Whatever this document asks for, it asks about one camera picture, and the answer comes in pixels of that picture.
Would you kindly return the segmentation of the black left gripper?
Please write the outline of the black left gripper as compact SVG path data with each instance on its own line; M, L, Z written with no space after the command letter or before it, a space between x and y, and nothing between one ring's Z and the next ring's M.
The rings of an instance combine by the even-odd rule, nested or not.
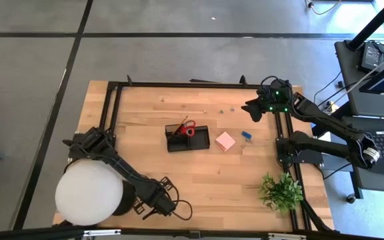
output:
M176 209L176 203L167 195L167 192L174 188L174 185L170 178L164 177L160 180L162 186L156 187L152 194L145 200L145 203L152 208L152 210L146 214L146 217L150 217L154 214L163 216L170 216ZM139 198L136 198L133 203L133 210L136 214L142 214L145 210L143 207L144 202Z

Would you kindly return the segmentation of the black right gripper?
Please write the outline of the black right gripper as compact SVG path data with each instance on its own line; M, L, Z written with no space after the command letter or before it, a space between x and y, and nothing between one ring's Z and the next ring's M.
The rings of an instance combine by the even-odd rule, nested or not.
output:
M293 89L289 80L275 79L269 85L261 84L258 95L258 99L246 101L241 106L242 110L250 112L254 122L261 120L262 112L286 113L293 110Z

